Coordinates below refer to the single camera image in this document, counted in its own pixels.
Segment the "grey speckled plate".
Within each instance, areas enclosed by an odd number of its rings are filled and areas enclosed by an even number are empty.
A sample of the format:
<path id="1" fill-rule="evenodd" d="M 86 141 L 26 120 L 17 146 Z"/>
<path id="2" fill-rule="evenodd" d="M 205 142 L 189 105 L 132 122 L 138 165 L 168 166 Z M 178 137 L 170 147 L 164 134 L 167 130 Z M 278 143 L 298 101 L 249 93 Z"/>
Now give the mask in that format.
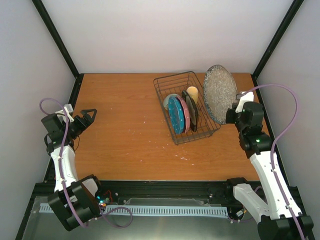
<path id="1" fill-rule="evenodd" d="M 220 125 L 226 124 L 228 109 L 236 101 L 238 93 L 232 74 L 222 65 L 211 66 L 205 73 L 203 100 L 210 118 Z"/>

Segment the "black mosaic rim plate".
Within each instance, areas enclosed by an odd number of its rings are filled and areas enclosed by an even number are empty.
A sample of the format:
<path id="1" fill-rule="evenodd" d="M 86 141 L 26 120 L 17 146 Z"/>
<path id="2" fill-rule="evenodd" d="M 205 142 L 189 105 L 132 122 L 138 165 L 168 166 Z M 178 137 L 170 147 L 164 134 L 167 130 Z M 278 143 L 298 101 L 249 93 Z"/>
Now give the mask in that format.
<path id="1" fill-rule="evenodd" d="M 193 98 L 187 93 L 186 90 L 183 90 L 181 93 L 183 100 L 186 102 L 189 111 L 190 117 L 190 129 L 193 132 L 198 130 L 198 121 L 199 121 L 199 113 L 197 109 L 197 105 Z"/>

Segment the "pink dotted plate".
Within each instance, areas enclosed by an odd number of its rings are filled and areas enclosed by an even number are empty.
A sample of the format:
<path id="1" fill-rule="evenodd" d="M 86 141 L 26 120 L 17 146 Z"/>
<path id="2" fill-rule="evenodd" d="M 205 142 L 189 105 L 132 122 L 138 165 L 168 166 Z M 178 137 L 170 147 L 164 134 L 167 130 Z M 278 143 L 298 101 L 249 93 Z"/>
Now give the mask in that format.
<path id="1" fill-rule="evenodd" d="M 177 96 L 177 99 L 179 100 L 179 102 L 180 102 L 180 104 L 182 106 L 182 110 L 183 110 L 183 115 L 184 115 L 184 133 L 187 133 L 190 130 L 190 126 L 191 126 L 189 109 L 188 109 L 186 101 L 181 96 Z"/>

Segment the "yellow mug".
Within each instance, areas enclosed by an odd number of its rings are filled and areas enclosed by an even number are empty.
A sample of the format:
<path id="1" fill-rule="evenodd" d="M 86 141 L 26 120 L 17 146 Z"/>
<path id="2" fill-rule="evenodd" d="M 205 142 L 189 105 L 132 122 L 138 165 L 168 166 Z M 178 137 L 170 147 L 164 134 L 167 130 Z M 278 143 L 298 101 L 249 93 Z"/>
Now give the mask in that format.
<path id="1" fill-rule="evenodd" d="M 199 99 L 199 91 L 195 86 L 190 86 L 187 88 L 187 93 L 190 95 L 190 97 L 193 99 L 193 101 L 195 102 L 195 104 L 198 103 L 198 99 Z"/>

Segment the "teal dotted plate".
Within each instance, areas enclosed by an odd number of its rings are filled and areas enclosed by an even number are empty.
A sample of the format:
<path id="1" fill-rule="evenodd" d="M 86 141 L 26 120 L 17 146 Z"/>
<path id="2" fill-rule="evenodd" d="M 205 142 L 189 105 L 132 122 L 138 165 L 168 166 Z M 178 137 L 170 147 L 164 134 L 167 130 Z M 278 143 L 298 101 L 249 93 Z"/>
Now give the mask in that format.
<path id="1" fill-rule="evenodd" d="M 176 96 L 168 99 L 167 108 L 174 132 L 181 134 L 184 131 L 185 118 L 182 105 Z"/>

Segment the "light green bowl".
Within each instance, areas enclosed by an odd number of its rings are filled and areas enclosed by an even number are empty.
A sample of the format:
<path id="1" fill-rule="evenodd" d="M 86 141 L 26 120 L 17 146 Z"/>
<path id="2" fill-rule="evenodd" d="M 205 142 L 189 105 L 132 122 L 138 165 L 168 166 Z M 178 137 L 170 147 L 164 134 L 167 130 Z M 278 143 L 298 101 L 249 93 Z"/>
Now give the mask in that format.
<path id="1" fill-rule="evenodd" d="M 162 103 L 165 110 L 168 110 L 168 104 L 169 104 L 170 97 L 177 97 L 177 96 L 179 96 L 179 95 L 176 93 L 171 93 L 165 97 L 165 99 L 163 100 L 163 103 Z"/>

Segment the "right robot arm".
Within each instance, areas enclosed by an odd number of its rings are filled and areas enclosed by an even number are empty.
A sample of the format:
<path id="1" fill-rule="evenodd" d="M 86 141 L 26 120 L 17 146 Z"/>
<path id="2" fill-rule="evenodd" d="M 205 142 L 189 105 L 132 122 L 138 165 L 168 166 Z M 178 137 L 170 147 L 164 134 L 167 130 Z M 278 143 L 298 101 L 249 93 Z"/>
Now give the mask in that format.
<path id="1" fill-rule="evenodd" d="M 239 143 L 260 180 L 264 198 L 245 182 L 232 186 L 233 197 L 251 214 L 262 240 L 304 240 L 314 226 L 295 202 L 279 167 L 272 139 L 263 132 L 261 104 L 248 101 L 240 111 L 228 109 L 226 122 L 234 124 Z"/>

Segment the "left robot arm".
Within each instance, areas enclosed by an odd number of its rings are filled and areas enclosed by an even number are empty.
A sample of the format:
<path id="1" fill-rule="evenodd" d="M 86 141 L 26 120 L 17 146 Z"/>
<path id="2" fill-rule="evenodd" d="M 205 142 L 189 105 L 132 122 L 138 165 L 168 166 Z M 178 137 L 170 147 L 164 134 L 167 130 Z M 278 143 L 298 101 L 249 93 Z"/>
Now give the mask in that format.
<path id="1" fill-rule="evenodd" d="M 41 122 L 47 130 L 44 141 L 46 151 L 54 163 L 55 187 L 48 196 L 48 204 L 67 231 L 99 216 L 99 200 L 104 188 L 98 178 L 91 174 L 79 179 L 75 166 L 74 141 L 94 121 L 97 110 L 84 109 L 72 117 L 72 107 L 67 104 L 63 110 L 45 116 Z"/>

